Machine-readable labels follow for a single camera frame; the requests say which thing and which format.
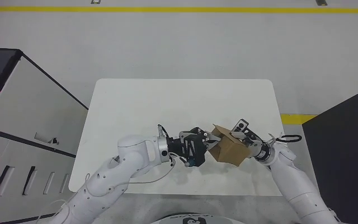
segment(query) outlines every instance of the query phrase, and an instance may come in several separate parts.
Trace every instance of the cable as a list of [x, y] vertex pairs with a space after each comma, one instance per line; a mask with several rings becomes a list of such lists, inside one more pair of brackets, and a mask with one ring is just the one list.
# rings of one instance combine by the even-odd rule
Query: cable
[[162, 130], [164, 131], [164, 133], [166, 134], [166, 136], [169, 138], [169, 134], [168, 134], [168, 132], [166, 131], [166, 129], [165, 129], [162, 125], [160, 125], [160, 124], [158, 124], [158, 126], [160, 126], [160, 127], [162, 128]]
[[[284, 140], [281, 138], [295, 138], [295, 139], [291, 139], [291, 140]], [[285, 142], [285, 143], [289, 143], [289, 142], [299, 142], [302, 140], [302, 136], [300, 136], [299, 134], [286, 134], [284, 136], [281, 136], [280, 138], [276, 138], [277, 142]]]
[[109, 194], [111, 191], [113, 191], [116, 187], [118, 187], [118, 186], [120, 186], [120, 185], [124, 185], [124, 184], [151, 184], [151, 183], [157, 182], [157, 181], [159, 181], [159, 180], [165, 178], [165, 177], [174, 169], [175, 163], [176, 163], [175, 160], [173, 160], [173, 166], [171, 167], [171, 169], [170, 169], [164, 176], [162, 176], [161, 178], [159, 178], [159, 179], [157, 179], [157, 180], [152, 180], [152, 181], [148, 181], [148, 182], [124, 182], [124, 183], [119, 183], [119, 184], [115, 185], [115, 186], [113, 187], [113, 189], [112, 189], [112, 187], [108, 187], [108, 189], [110, 189], [110, 190], [107, 190], [107, 192], [105, 192], [104, 194], [97, 194], [97, 195], [96, 195], [96, 194], [93, 194], [93, 193], [89, 190], [89, 188], [88, 188], [88, 186], [87, 186], [87, 181], [88, 181], [88, 179], [90, 178], [90, 175], [91, 175], [91, 174], [89, 174], [89, 173], [86, 175], [86, 177], [85, 177], [85, 179], [84, 179], [84, 186], [85, 186], [85, 188], [87, 189], [87, 192], [88, 192], [91, 196], [96, 197], [96, 198], [98, 198], [98, 197], [103, 197], [103, 196]]
[[[66, 216], [66, 218], [61, 222], [61, 224], [66, 221], [66, 219], [67, 219], [68, 216], [69, 216], [69, 211], [70, 211], [70, 208], [69, 208], [69, 205], [68, 205], [68, 201], [66, 201], [66, 200], [64, 200], [64, 199], [58, 199], [58, 200], [54, 200], [53, 202], [51, 202], [50, 204], [48, 204], [47, 206], [45, 206], [45, 207], [41, 210], [41, 212], [40, 212], [40, 214], [39, 214], [39, 216], [38, 216], [38, 218], [37, 218], [35, 224], [37, 224], [37, 223], [39, 222], [41, 216], [42, 216], [43, 213], [44, 213], [45, 208], [48, 208], [50, 205], [52, 205], [53, 203], [56, 203], [56, 202], [64, 202], [64, 204], [67, 206], [67, 208], [68, 208], [67, 216]], [[57, 214], [62, 210], [62, 206], [61, 206], [61, 208], [60, 208], [53, 216], [51, 216], [51, 218], [53, 218], [55, 215], [57, 215]]]

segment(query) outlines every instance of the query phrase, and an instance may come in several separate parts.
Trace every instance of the yellow floor line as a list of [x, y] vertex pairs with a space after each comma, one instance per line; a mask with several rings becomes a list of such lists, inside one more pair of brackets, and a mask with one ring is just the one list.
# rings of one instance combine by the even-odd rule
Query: yellow floor line
[[101, 6], [1, 6], [0, 12], [211, 12], [211, 13], [358, 13], [358, 8], [247, 8], [247, 7], [101, 7]]
[[303, 124], [317, 115], [313, 114], [281, 114], [283, 124]]

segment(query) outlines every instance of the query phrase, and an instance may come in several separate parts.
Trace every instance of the white table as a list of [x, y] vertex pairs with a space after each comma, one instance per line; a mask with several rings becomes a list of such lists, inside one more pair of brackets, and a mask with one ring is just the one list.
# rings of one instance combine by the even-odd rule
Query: white table
[[[117, 154], [117, 140], [128, 134], [156, 136], [157, 124], [169, 135], [217, 124], [232, 128], [240, 118], [263, 139], [283, 133], [279, 109], [269, 80], [149, 80], [97, 81], [79, 144], [69, 188], [77, 191], [86, 173]], [[131, 181], [147, 181], [165, 174], [159, 165]], [[129, 185], [127, 193], [193, 195], [281, 195], [270, 172], [254, 159], [240, 167], [216, 162], [206, 153], [200, 167], [176, 167], [152, 184]]]

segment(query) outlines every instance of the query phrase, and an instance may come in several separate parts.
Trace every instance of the cardboard box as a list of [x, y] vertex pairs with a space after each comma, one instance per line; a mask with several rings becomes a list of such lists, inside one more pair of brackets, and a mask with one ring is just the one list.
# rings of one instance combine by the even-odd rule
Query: cardboard box
[[230, 130], [214, 125], [211, 132], [222, 140], [209, 150], [210, 154], [218, 162], [227, 162], [239, 166], [242, 161], [250, 155], [250, 150], [238, 139], [232, 137]]

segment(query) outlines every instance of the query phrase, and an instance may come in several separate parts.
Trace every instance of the cabinet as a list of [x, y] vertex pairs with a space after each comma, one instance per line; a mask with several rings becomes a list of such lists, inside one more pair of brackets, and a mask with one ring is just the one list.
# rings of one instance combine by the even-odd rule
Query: cabinet
[[0, 222], [29, 221], [71, 196], [87, 111], [22, 51], [0, 49]]

